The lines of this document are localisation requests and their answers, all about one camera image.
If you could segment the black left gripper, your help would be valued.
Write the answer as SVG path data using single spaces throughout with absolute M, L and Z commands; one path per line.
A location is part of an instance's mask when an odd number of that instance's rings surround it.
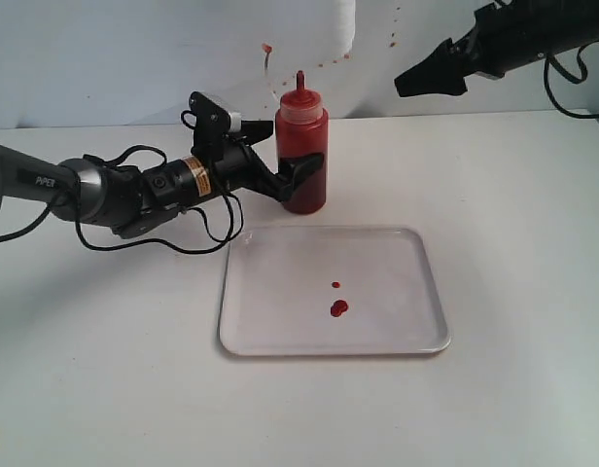
M 274 121 L 242 120 L 235 138 L 246 145 L 266 141 Z M 271 172 L 257 153 L 239 144 L 225 147 L 223 157 L 206 163 L 204 156 L 188 156 L 143 172 L 144 207 L 193 207 L 222 193 L 253 186 L 253 191 L 276 201 L 289 201 L 294 192 L 323 168 L 325 155 L 312 153 L 283 159 Z

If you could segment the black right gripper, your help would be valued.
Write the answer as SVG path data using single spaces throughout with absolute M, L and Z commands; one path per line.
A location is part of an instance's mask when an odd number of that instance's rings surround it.
M 475 24 L 461 39 L 441 42 L 423 61 L 395 80 L 399 97 L 463 95 L 465 78 L 479 74 L 498 80 L 522 67 L 517 49 L 522 2 L 491 2 L 475 10 Z

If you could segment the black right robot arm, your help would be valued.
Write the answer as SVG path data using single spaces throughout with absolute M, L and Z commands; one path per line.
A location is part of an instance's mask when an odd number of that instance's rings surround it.
M 442 41 L 394 84 L 400 97 L 460 96 L 470 75 L 498 80 L 516 68 L 597 41 L 599 1 L 492 3 L 475 11 L 475 24 L 466 35 Z

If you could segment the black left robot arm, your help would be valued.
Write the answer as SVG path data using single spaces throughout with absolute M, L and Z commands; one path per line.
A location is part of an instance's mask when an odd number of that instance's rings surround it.
M 0 208 L 4 198 L 41 201 L 63 221 L 131 239 L 238 189 L 288 201 L 325 162 L 324 153 L 308 153 L 271 172 L 252 148 L 272 135 L 271 121 L 243 121 L 230 129 L 196 124 L 192 130 L 188 157 L 163 159 L 146 170 L 127 160 L 148 146 L 131 146 L 108 161 L 84 155 L 52 164 L 0 145 Z

